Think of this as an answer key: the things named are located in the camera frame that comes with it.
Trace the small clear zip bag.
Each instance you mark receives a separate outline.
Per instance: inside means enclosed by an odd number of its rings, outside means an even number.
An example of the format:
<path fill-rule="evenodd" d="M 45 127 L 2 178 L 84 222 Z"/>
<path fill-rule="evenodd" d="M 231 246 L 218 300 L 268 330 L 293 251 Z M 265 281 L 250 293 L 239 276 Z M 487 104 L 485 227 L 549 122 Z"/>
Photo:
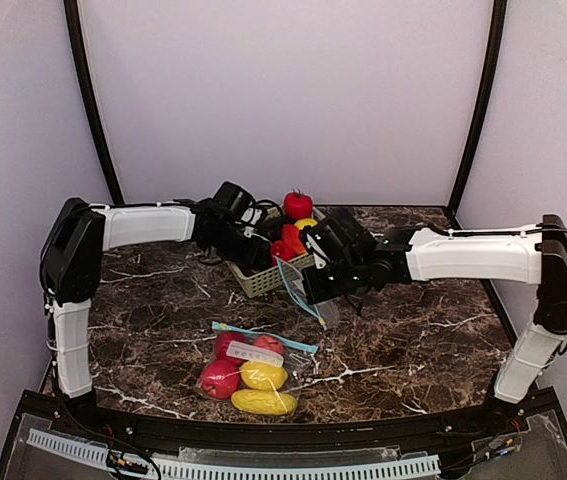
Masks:
<path fill-rule="evenodd" d="M 287 293 L 298 307 L 316 318 L 323 330 L 330 330 L 339 325 L 341 315 L 334 300 L 310 304 L 304 289 L 301 271 L 281 259 L 276 259 L 276 267 Z"/>

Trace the green perforated plastic basket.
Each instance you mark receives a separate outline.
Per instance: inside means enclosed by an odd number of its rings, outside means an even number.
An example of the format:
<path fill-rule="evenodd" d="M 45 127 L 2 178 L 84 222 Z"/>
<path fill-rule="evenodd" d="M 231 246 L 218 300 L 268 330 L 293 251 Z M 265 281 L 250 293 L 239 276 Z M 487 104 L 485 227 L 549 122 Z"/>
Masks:
<path fill-rule="evenodd" d="M 296 256 L 289 264 L 301 271 L 314 264 L 311 254 Z M 230 272 L 234 275 L 245 295 L 249 298 L 260 296 L 266 292 L 279 288 L 283 285 L 283 279 L 277 266 L 262 271 L 247 274 L 246 271 L 235 263 L 227 261 Z"/>

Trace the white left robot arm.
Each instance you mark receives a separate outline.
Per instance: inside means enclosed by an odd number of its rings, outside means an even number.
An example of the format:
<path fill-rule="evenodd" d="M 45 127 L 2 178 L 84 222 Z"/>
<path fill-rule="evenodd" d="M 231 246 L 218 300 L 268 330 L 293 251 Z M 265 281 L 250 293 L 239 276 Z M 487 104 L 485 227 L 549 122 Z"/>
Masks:
<path fill-rule="evenodd" d="M 74 399 L 93 389 L 89 317 L 99 287 L 142 276 L 138 269 L 104 272 L 116 254 L 182 243 L 198 247 L 206 264 L 230 261 L 265 269 L 271 265 L 270 242 L 257 229 L 279 209 L 229 181 L 201 200 L 123 205 L 66 200 L 44 242 L 38 270 L 60 392 Z"/>

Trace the yellow lemon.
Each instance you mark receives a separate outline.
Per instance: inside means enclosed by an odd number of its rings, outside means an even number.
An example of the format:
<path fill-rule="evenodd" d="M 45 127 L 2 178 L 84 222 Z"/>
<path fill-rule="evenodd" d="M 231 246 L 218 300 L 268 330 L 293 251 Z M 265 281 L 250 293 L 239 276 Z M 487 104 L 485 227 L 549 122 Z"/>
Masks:
<path fill-rule="evenodd" d="M 243 363 L 239 372 L 248 388 L 260 391 L 278 391 L 288 379 L 285 368 L 255 361 Z"/>

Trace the yellow wrinkled banana-like fruit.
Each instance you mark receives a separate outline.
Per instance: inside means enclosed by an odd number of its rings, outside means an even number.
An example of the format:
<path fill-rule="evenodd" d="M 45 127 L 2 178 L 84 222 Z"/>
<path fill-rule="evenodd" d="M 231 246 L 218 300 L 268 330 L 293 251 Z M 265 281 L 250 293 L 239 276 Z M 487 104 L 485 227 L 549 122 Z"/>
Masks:
<path fill-rule="evenodd" d="M 269 416 L 284 416 L 297 407 L 294 396 L 276 391 L 243 389 L 231 396 L 232 405 L 240 411 Z"/>

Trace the large clear zip bag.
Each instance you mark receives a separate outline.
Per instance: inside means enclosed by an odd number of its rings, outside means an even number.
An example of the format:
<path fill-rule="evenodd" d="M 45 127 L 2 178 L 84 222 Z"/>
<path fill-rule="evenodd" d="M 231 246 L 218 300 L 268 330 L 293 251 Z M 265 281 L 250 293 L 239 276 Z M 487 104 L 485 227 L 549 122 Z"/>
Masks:
<path fill-rule="evenodd" d="M 319 347 L 216 321 L 212 330 L 214 345 L 197 392 L 251 415 L 291 415 L 298 406 L 303 374 Z"/>

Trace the orange pepper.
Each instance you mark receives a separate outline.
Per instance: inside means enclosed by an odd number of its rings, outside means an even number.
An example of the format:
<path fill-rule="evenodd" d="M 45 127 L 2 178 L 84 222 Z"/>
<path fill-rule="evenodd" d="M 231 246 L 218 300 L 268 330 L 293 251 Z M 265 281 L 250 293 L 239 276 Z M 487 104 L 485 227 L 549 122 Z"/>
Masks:
<path fill-rule="evenodd" d="M 294 224 L 285 224 L 281 229 L 281 240 L 296 254 L 306 254 L 306 248 L 300 239 L 300 230 Z"/>

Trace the red apple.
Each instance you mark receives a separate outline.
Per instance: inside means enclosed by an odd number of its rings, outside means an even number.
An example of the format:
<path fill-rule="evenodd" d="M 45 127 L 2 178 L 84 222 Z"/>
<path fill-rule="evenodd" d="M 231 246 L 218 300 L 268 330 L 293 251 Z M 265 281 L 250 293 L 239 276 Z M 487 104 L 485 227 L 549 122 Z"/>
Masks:
<path fill-rule="evenodd" d="M 241 377 L 238 368 L 227 360 L 215 360 L 201 374 L 200 388 L 208 396 L 225 400 L 238 389 Z"/>

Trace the pink-red wrinkled fruit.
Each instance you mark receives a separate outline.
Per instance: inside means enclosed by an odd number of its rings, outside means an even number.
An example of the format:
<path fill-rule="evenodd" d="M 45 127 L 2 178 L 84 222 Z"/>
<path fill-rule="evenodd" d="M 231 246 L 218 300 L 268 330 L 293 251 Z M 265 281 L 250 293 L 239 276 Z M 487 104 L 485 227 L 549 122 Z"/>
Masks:
<path fill-rule="evenodd" d="M 243 363 L 242 359 L 231 357 L 227 354 L 230 344 L 233 342 L 240 342 L 248 344 L 249 340 L 241 333 L 237 332 L 221 332 L 215 341 L 214 356 L 216 360 L 226 360 L 227 362 L 240 366 Z"/>

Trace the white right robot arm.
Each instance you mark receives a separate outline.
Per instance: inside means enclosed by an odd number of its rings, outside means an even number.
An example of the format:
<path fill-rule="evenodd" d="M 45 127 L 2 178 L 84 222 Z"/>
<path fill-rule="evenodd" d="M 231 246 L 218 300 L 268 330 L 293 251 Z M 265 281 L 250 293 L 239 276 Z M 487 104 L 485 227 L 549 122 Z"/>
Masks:
<path fill-rule="evenodd" d="M 522 401 L 567 348 L 567 228 L 557 215 L 509 229 L 392 228 L 375 239 L 348 210 L 338 209 L 304 228 L 300 240 L 314 257 L 302 272 L 310 304 L 360 289 L 439 279 L 536 286 L 536 309 L 493 383 L 493 395 L 502 402 Z"/>

